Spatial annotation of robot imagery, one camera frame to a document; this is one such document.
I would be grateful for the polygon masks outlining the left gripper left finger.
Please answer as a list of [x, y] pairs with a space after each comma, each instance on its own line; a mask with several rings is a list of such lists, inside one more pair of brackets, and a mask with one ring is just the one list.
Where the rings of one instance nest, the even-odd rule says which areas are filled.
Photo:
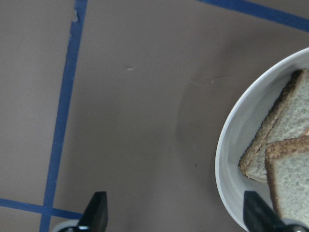
[[108, 224], [107, 193], [95, 192], [77, 223], [78, 232], [104, 232]]

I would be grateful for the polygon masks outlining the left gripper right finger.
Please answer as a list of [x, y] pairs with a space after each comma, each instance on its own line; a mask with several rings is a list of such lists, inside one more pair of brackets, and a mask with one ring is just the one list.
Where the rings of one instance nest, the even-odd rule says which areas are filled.
[[256, 191], [245, 191], [243, 221], [249, 232], [281, 232], [286, 224]]

